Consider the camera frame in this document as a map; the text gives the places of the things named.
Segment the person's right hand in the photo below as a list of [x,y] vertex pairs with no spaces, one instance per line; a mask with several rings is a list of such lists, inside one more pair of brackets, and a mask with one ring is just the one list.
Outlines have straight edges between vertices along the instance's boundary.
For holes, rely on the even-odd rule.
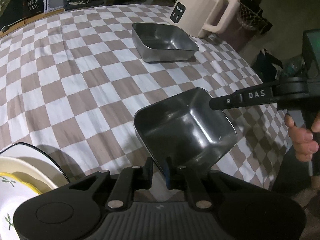
[[319,143],[313,139],[313,133],[319,133],[319,113],[311,126],[311,130],[297,127],[289,114],[285,115],[284,121],[288,127],[289,137],[293,142],[296,158],[302,162],[310,161],[313,154],[319,150]]

